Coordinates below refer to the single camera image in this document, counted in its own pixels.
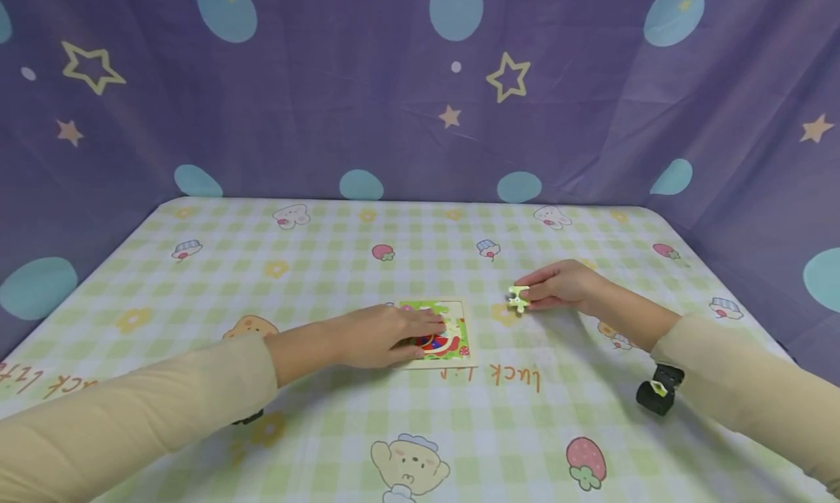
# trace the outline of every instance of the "right hand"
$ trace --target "right hand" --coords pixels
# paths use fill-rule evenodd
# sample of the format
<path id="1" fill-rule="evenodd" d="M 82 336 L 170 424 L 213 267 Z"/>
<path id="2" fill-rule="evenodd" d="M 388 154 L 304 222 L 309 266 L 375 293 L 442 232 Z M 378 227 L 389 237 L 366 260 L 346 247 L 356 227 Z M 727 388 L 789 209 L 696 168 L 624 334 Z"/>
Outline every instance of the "right hand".
<path id="1" fill-rule="evenodd" d="M 521 293 L 521 297 L 531 303 L 529 310 L 569 306 L 586 315 L 591 315 L 586 300 L 592 297 L 592 293 L 599 286 L 608 282 L 595 270 L 576 260 L 568 259 L 540 268 L 521 277 L 514 284 L 530 286 Z"/>

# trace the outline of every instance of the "forearm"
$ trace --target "forearm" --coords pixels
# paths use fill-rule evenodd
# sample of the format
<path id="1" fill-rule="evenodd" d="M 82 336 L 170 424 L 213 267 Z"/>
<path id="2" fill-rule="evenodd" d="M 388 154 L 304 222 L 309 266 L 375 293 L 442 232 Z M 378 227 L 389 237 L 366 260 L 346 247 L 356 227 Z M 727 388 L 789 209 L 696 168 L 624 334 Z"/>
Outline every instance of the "forearm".
<path id="1" fill-rule="evenodd" d="M 637 347 L 650 353 L 680 316 L 605 278 L 593 281 L 586 299 L 587 315 L 606 322 Z"/>
<path id="2" fill-rule="evenodd" d="M 692 407 L 840 499 L 840 389 L 706 319 L 685 317 L 651 357 L 685 372 L 679 392 Z"/>
<path id="3" fill-rule="evenodd" d="M 328 321 L 314 322 L 265 338 L 274 364 L 277 388 L 338 363 L 338 348 L 327 325 Z"/>
<path id="4" fill-rule="evenodd" d="M 0 499 L 89 502 L 167 453 L 257 413 L 275 397 L 276 376 L 261 338 L 233 338 L 7 417 Z"/>

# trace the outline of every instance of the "puzzle piece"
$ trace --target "puzzle piece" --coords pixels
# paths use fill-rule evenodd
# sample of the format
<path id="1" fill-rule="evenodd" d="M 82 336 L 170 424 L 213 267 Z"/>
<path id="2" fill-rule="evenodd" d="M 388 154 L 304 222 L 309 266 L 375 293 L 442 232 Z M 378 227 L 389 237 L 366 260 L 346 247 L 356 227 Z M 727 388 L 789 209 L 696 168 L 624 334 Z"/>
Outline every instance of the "puzzle piece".
<path id="1" fill-rule="evenodd" d="M 508 291 L 507 307 L 508 308 L 515 308 L 516 312 L 518 312 L 518 313 L 524 313 L 525 312 L 525 306 L 527 306 L 531 303 L 529 303 L 529 302 L 527 302 L 527 300 L 519 297 L 519 294 L 526 291 L 526 289 L 528 289 L 529 287 L 530 286 L 510 286 L 507 289 L 507 291 Z"/>

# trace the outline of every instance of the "black wristband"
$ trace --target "black wristband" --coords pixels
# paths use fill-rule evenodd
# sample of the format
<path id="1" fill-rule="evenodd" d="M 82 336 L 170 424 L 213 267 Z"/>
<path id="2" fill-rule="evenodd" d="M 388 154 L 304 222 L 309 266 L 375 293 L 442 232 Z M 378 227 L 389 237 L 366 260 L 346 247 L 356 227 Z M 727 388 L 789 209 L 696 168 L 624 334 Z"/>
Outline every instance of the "black wristband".
<path id="1" fill-rule="evenodd" d="M 685 379 L 685 372 L 667 364 L 657 364 L 653 379 L 639 385 L 636 391 L 636 403 L 664 416 L 674 405 L 677 389 Z"/>
<path id="2" fill-rule="evenodd" d="M 262 415 L 263 415 L 263 410 L 260 410 L 260 411 L 258 411 L 258 413 L 255 413 L 253 416 L 246 417 L 245 419 L 240 419 L 239 421 L 234 421 L 232 423 L 232 425 L 252 424 L 252 422 L 256 421 L 257 419 L 260 419 L 260 417 L 262 417 Z"/>

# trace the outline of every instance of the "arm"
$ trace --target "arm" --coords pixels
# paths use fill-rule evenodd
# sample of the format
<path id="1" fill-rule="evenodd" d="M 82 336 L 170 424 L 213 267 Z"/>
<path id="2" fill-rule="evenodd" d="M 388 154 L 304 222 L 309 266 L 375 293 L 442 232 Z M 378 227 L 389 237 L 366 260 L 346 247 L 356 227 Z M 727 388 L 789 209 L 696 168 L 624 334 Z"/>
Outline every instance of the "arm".
<path id="1" fill-rule="evenodd" d="M 692 407 L 761 443 L 840 499 L 840 389 L 705 319 L 685 319 L 577 261 L 520 278 L 532 309 L 568 305 L 685 372 Z"/>
<path id="2" fill-rule="evenodd" d="M 374 306 L 266 338 L 226 339 L 24 410 L 0 421 L 0 501 L 89 502 L 257 413 L 304 375 L 419 357 L 419 348 L 392 347 L 439 332 L 439 321 Z"/>

